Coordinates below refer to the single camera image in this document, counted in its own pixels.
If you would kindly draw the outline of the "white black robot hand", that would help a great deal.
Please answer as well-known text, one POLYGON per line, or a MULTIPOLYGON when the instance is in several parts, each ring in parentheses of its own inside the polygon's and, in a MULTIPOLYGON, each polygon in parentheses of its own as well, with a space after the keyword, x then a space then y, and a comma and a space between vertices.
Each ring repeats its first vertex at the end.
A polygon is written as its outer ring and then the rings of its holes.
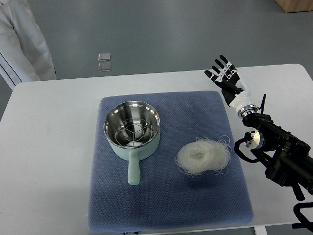
POLYGON ((215 60, 217 66, 212 70, 205 70, 205 75, 219 88, 226 104, 235 109, 239 118, 258 111, 257 106, 250 98, 250 89, 243 75, 223 55, 215 60))

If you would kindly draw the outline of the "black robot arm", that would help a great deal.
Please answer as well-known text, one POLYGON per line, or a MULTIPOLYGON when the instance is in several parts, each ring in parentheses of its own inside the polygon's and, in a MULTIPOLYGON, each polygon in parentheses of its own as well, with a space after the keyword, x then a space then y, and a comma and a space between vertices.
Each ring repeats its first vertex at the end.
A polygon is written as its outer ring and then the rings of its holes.
POLYGON ((282 187, 291 187, 299 201, 293 207, 298 224, 293 228, 306 228, 312 231, 313 224, 301 212, 312 208, 305 202, 304 188, 313 192, 313 159, 309 156, 310 146, 274 124, 271 116, 263 113, 264 103, 257 108, 249 104, 238 110, 244 126, 249 127, 244 137, 235 142, 234 151, 248 163, 262 163, 265 176, 282 187))

